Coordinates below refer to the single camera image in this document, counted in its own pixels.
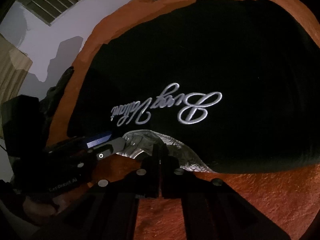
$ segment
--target wall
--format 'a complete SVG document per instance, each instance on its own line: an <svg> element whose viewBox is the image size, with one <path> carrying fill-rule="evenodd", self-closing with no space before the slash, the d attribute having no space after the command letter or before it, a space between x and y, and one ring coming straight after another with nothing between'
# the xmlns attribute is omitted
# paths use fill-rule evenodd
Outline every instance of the wall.
<svg viewBox="0 0 320 240"><path fill-rule="evenodd" d="M81 0L52 26L15 2L0 24L0 33L33 61L19 94L44 98L72 64L95 25L129 1ZM0 149L0 179L9 181L11 177L7 154Z"/></svg>

